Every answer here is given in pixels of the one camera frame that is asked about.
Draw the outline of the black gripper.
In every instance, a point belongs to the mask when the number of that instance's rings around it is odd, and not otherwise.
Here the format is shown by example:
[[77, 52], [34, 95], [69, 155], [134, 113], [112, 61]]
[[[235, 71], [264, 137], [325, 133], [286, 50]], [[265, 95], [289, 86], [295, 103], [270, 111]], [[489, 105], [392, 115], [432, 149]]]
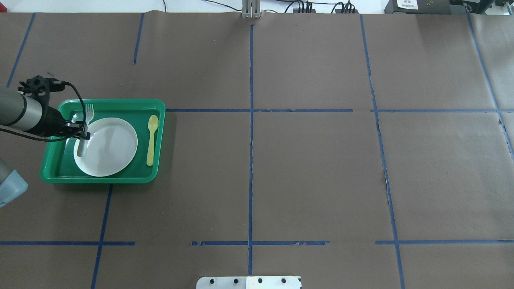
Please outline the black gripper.
[[48, 107], [38, 126], [38, 135], [41, 137], [82, 137], [82, 140], [90, 140], [91, 134], [87, 130], [88, 123], [86, 121], [66, 120], [57, 109]]

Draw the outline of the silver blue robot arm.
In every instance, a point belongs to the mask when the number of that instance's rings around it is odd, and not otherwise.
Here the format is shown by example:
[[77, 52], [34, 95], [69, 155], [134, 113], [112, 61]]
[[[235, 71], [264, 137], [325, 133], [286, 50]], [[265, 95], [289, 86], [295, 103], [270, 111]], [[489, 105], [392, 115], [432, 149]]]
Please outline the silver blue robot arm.
[[[85, 111], [83, 120], [73, 122], [66, 120], [48, 101], [48, 93], [36, 97], [1, 89], [1, 131], [42, 142], [90, 139]], [[28, 189], [27, 181], [3, 159], [0, 161], [0, 181], [1, 207]]]

